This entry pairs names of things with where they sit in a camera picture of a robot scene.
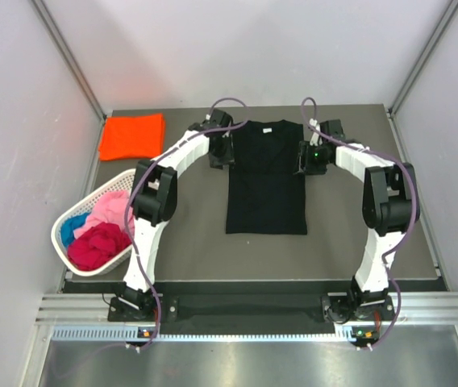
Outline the black t-shirt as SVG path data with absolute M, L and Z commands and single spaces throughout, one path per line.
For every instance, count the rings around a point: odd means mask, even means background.
M 306 235 L 306 180 L 298 174 L 303 125 L 249 121 L 232 134 L 227 234 Z

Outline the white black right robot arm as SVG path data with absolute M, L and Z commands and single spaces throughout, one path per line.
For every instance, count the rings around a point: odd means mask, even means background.
M 361 211 L 368 228 L 363 257 L 345 299 L 332 302 L 327 316 L 338 323 L 364 319 L 389 304 L 390 269 L 419 218 L 414 167 L 347 139 L 338 119 L 310 119 L 307 126 L 313 135 L 299 144 L 296 172 L 323 175 L 334 165 L 363 185 Z

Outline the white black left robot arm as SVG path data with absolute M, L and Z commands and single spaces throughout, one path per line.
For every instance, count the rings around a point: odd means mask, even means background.
M 139 320 L 159 313 L 154 289 L 156 256 L 163 231 L 177 208 L 179 177 L 204 156 L 217 167 L 232 163 L 233 123 L 228 113 L 213 109 L 204 121 L 190 125 L 166 152 L 136 165 L 128 202 L 134 225 L 131 257 L 123 286 L 111 300 L 118 313 L 128 312 Z

